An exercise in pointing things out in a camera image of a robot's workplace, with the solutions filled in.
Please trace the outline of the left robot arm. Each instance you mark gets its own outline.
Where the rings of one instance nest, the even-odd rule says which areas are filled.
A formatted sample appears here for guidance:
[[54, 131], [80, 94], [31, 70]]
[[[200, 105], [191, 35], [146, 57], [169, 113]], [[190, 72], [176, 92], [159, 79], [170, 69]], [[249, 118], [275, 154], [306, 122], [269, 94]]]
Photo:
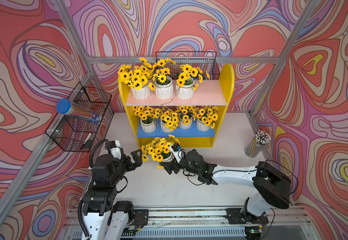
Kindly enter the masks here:
[[119, 240], [122, 234], [136, 233], [148, 223], [148, 211], [136, 211], [131, 201], [116, 201], [117, 184], [126, 180], [126, 173], [143, 163], [142, 150], [123, 154], [101, 155], [94, 159], [95, 150], [89, 156], [92, 177], [84, 196], [78, 205], [78, 221], [83, 232], [83, 240]]

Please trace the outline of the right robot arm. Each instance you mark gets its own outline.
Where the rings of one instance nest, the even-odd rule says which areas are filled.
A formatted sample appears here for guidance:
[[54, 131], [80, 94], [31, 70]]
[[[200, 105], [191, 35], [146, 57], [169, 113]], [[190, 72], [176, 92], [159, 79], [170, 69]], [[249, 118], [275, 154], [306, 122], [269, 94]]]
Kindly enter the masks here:
[[197, 150], [184, 153], [182, 148], [174, 148], [171, 153], [172, 158], [160, 162], [168, 174], [182, 171], [187, 177], [197, 177], [202, 185], [233, 184], [256, 190], [253, 196], [246, 198], [242, 208], [226, 210], [230, 224], [266, 225], [266, 211], [285, 210], [291, 204], [291, 179], [268, 162], [230, 168], [207, 163]]

